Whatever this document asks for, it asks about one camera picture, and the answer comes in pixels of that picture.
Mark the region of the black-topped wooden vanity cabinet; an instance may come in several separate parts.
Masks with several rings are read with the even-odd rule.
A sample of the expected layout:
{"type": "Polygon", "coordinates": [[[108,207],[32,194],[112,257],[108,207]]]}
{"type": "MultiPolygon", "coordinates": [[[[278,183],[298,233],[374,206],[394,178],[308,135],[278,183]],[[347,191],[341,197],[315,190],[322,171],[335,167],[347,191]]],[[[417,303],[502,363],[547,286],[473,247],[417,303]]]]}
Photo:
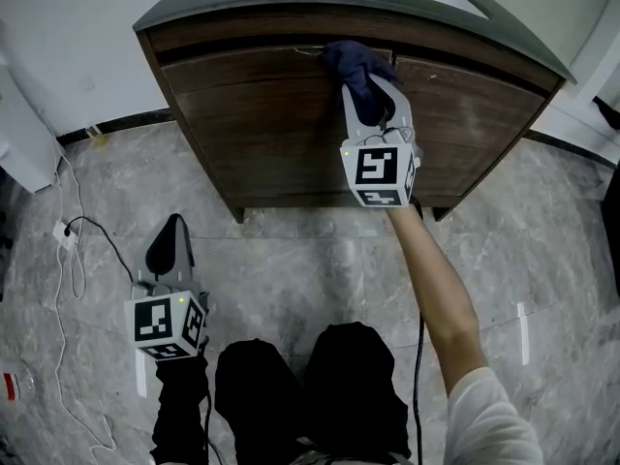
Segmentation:
{"type": "MultiPolygon", "coordinates": [[[[571,72],[508,10],[473,0],[489,19],[424,0],[161,0],[134,26],[140,46],[170,109],[203,169],[216,184],[162,72],[165,65],[207,54],[254,47],[310,47],[355,41],[385,58],[395,73],[399,56],[452,65],[511,82],[544,96],[543,104],[477,187],[529,131],[571,72]]],[[[437,219],[451,208],[435,208],[437,219]]]]}

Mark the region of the person's right forearm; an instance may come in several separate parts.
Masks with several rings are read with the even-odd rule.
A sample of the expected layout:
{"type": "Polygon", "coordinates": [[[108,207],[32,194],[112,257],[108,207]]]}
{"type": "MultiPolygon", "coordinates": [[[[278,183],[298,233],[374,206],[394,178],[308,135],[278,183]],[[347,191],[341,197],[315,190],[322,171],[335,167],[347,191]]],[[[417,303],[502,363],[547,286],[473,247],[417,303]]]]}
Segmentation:
{"type": "Polygon", "coordinates": [[[451,392],[464,376],[486,365],[478,316],[463,281],[417,210],[390,208],[387,215],[401,245],[446,392],[451,392]]]}

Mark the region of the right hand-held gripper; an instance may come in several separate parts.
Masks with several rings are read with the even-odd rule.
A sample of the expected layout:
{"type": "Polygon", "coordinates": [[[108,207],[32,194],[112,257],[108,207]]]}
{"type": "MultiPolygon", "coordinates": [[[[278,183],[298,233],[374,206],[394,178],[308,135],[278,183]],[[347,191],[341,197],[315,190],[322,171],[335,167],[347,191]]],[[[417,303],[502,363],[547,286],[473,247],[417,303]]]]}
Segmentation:
{"type": "Polygon", "coordinates": [[[420,167],[411,106],[389,80],[373,76],[372,82],[383,108],[379,126],[363,124],[349,87],[341,88],[348,133],[340,148],[344,171],[361,206],[406,207],[420,167]]]}

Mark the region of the clear bottle with red label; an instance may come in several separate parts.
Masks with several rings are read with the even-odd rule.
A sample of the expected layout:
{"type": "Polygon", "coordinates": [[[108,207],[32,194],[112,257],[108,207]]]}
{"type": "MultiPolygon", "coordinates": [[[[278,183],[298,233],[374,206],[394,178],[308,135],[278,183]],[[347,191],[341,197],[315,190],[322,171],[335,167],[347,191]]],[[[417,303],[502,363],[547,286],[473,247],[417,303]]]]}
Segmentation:
{"type": "Polygon", "coordinates": [[[22,402],[32,399],[35,382],[23,363],[0,364],[0,401],[22,402]]]}

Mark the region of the dark blue wiping cloth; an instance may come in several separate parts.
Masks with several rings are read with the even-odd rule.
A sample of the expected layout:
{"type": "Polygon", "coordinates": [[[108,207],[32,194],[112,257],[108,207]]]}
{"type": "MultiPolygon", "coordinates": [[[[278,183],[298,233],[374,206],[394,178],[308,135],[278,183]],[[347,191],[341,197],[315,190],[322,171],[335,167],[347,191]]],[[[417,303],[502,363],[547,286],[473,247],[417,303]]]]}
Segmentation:
{"type": "Polygon", "coordinates": [[[347,86],[362,124],[378,126],[387,113],[394,114],[393,101],[370,77],[394,82],[394,70],[385,58],[361,43],[345,40],[327,44],[322,59],[340,83],[347,86]]]}

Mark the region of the person's left forearm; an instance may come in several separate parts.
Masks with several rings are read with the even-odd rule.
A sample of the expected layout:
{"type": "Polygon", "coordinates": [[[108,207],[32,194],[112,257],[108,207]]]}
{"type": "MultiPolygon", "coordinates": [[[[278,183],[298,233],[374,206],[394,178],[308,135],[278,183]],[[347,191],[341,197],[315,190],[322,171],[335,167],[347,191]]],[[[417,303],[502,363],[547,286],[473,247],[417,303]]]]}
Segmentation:
{"type": "Polygon", "coordinates": [[[206,367],[203,353],[157,363],[162,389],[150,452],[156,465],[207,465],[200,410],[208,393],[206,367]]]}

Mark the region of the person's black trousers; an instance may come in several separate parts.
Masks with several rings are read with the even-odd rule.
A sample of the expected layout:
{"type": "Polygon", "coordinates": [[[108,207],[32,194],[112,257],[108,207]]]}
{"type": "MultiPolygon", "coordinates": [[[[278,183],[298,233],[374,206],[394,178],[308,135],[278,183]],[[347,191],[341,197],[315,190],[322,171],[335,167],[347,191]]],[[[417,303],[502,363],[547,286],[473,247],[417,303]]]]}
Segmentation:
{"type": "Polygon", "coordinates": [[[329,326],[301,380],[272,344],[235,342],[218,358],[215,409],[232,430],[238,465],[391,465],[412,455],[393,370],[386,343],[359,322],[329,326]]]}

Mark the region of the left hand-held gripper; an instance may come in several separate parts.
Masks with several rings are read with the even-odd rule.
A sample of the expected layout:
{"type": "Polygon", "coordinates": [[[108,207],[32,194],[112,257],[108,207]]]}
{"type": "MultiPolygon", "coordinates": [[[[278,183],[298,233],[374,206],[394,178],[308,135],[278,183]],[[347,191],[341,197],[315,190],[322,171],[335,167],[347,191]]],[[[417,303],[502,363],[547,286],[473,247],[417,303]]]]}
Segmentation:
{"type": "MultiPolygon", "coordinates": [[[[195,265],[188,227],[180,214],[171,214],[145,238],[137,268],[153,276],[180,273],[189,278],[195,265]]],[[[181,359],[198,354],[206,311],[199,302],[196,281],[159,284],[135,282],[124,304],[129,340],[154,359],[181,359]]]]}

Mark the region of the black and white bathtub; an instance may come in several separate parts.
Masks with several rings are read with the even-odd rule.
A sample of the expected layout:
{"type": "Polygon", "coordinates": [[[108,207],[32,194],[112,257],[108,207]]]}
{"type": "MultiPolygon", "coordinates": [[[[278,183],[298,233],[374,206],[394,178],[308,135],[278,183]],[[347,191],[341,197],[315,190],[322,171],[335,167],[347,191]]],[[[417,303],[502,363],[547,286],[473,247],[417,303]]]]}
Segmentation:
{"type": "Polygon", "coordinates": [[[615,285],[620,296],[620,163],[612,175],[601,202],[601,212],[614,271],[615,285]]]}

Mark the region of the black oblong object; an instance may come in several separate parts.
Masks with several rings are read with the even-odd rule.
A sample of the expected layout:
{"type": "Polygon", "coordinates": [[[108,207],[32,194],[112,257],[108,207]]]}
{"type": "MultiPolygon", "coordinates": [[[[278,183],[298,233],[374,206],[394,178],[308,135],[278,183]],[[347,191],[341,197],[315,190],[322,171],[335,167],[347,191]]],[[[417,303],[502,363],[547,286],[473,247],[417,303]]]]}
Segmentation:
{"type": "Polygon", "coordinates": [[[593,103],[598,107],[601,115],[610,128],[615,131],[620,131],[620,112],[610,107],[599,97],[595,97],[593,103]]]}

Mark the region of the white floor appliance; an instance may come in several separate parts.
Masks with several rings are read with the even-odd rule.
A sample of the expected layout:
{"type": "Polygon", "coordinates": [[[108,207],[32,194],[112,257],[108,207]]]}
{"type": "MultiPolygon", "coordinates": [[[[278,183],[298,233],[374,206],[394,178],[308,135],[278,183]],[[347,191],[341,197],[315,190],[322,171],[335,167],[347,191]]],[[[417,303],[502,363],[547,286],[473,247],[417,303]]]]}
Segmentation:
{"type": "Polygon", "coordinates": [[[17,84],[16,65],[0,19],[0,169],[35,194],[54,184],[63,149],[17,84]]]}

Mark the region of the white power strip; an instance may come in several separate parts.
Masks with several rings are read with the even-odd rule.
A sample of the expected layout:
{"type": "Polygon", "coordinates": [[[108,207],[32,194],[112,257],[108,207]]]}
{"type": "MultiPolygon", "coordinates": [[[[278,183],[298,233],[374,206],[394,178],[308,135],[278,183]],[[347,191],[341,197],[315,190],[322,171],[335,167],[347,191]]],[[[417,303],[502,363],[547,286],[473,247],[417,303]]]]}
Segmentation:
{"type": "Polygon", "coordinates": [[[71,252],[76,248],[78,235],[61,220],[56,221],[52,235],[66,251],[71,252]]]}

